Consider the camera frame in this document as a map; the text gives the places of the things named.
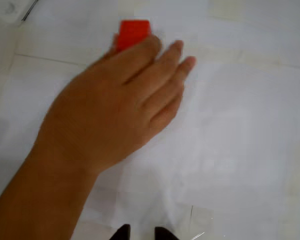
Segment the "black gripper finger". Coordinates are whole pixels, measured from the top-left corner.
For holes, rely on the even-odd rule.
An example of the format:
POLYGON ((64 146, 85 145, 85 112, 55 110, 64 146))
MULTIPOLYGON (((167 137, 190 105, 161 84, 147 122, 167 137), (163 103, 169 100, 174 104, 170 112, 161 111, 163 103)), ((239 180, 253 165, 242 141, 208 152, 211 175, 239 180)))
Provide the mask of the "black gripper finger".
POLYGON ((154 239, 155 240, 177 240, 177 237, 168 229, 161 226, 157 226, 154 228, 154 239))
POLYGON ((112 235, 111 240, 130 240, 131 226, 124 224, 116 230, 112 235))

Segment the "bare human hand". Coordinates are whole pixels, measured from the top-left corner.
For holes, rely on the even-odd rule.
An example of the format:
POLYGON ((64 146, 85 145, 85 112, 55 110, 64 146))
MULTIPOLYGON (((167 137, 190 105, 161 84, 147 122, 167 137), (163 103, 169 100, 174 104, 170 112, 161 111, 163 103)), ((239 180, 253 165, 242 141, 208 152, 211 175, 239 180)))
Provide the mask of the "bare human hand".
POLYGON ((177 115, 196 64, 183 48, 151 35, 90 65, 52 103, 29 158, 96 175, 143 147, 177 115))

